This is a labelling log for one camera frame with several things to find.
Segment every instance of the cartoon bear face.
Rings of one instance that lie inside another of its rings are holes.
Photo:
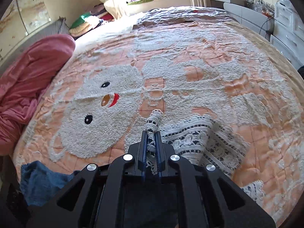
[[[113,146],[125,134],[141,101],[143,78],[137,68],[111,66],[94,73],[68,104],[55,135],[64,150],[80,158],[94,157]]]

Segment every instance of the red mouth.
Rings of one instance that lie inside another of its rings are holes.
[[[110,107],[116,105],[116,103],[117,103],[118,100],[119,100],[119,95],[118,95],[117,93],[114,93],[113,102],[112,102],[112,104],[110,104],[110,105],[108,106],[108,108],[110,108]]]

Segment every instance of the cable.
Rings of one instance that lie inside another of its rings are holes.
[[[266,35],[265,35],[265,39],[267,37],[267,32],[268,32],[268,23],[266,23]]]
[[[263,25],[262,25],[262,27],[261,27],[261,30],[260,30],[260,32],[259,32],[259,35],[261,35],[261,31],[262,31],[262,28],[263,28],[263,26],[265,25],[265,23],[267,23],[268,21],[270,21],[271,19],[274,19],[273,17],[270,17],[268,20],[266,20],[264,23],[263,23]]]

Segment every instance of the white cabinet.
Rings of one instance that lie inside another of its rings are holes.
[[[304,40],[304,24],[297,13],[293,13],[293,27],[292,30],[295,35]]]
[[[224,9],[240,24],[250,28],[262,37],[270,40],[274,29],[274,19],[255,10],[232,3],[224,3]]]
[[[277,3],[275,6],[275,19],[286,27],[291,27],[292,12],[282,4]]]
[[[304,66],[304,24],[293,9],[284,6],[284,1],[280,2],[275,6],[276,21],[271,43],[298,70]]]
[[[286,57],[286,59],[294,66],[294,68],[296,70],[298,70],[300,67],[302,67],[302,64],[295,57],[293,52],[286,45],[284,45],[280,40],[278,40],[275,36],[271,35],[270,43],[274,47],[276,47],[283,56]]]

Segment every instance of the blue cloth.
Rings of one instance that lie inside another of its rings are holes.
[[[20,189],[28,205],[43,206],[79,171],[66,175],[49,170],[39,161],[21,166]]]

